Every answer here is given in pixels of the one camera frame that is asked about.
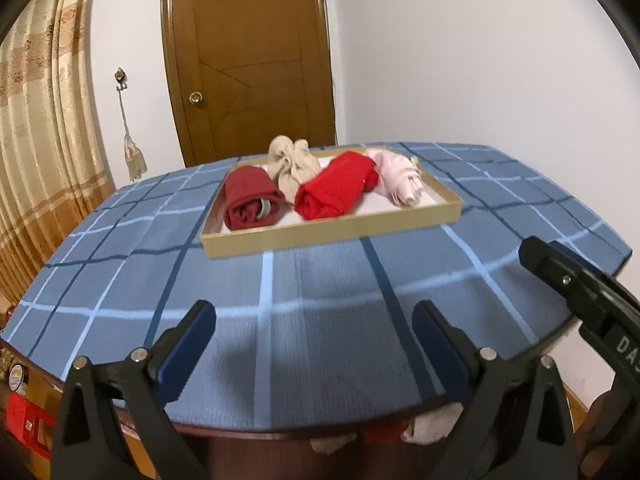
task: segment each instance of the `curtain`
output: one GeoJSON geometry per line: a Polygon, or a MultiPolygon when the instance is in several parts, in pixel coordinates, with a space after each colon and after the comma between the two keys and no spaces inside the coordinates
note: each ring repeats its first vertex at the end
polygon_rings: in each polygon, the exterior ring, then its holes
{"type": "Polygon", "coordinates": [[[0,293],[17,303],[113,192],[92,118],[88,0],[31,0],[0,45],[0,293]]]}

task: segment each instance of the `blue tablecloth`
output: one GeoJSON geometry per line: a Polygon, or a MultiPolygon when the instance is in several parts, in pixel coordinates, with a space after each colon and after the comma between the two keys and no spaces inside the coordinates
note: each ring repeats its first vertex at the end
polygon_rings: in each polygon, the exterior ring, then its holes
{"type": "Polygon", "coordinates": [[[198,237],[235,160],[119,190],[71,234],[2,334],[64,379],[73,358],[125,358],[175,326],[199,298],[218,327],[177,422],[274,430],[367,420],[443,393],[411,330],[435,302],[476,346],[509,358],[570,316],[520,267],[529,235],[560,240],[606,272],[630,248],[580,201],[486,146],[391,144],[465,201],[449,226],[209,260],[198,237]]]}

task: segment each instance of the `brass door knob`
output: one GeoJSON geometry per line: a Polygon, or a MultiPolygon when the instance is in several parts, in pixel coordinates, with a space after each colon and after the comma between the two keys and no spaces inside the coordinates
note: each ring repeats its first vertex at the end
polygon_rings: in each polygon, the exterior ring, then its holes
{"type": "Polygon", "coordinates": [[[189,102],[192,105],[197,105],[201,103],[203,100],[204,100],[204,97],[202,97],[202,94],[200,92],[192,92],[191,95],[189,96],[189,102]]]}

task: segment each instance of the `curtain fold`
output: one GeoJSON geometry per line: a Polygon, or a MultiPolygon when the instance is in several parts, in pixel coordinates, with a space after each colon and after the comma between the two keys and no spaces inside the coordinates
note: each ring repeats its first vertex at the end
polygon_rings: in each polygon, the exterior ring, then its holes
{"type": "Polygon", "coordinates": [[[0,45],[0,293],[17,303],[113,192],[92,118],[88,0],[31,0],[0,45]]]}

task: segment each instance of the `tan tray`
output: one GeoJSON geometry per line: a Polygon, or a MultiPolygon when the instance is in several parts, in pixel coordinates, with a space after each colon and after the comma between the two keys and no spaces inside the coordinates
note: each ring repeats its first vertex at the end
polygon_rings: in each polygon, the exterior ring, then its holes
{"type": "MultiPolygon", "coordinates": [[[[387,146],[368,146],[367,148],[389,150],[387,146]]],[[[347,151],[363,153],[367,148],[335,148],[314,152],[314,154],[320,157],[338,156],[347,151]]],[[[267,164],[267,158],[264,156],[251,158],[238,162],[231,171],[240,166],[261,166],[264,164],[267,164]]],[[[224,258],[292,247],[328,244],[351,238],[376,236],[457,222],[462,211],[462,199],[429,173],[420,170],[420,177],[426,184],[430,195],[437,200],[437,204],[370,214],[349,214],[339,218],[312,220],[301,224],[257,227],[226,233],[220,232],[224,221],[226,200],[224,186],[220,186],[218,195],[211,205],[200,232],[200,240],[209,258],[224,258]]]]}

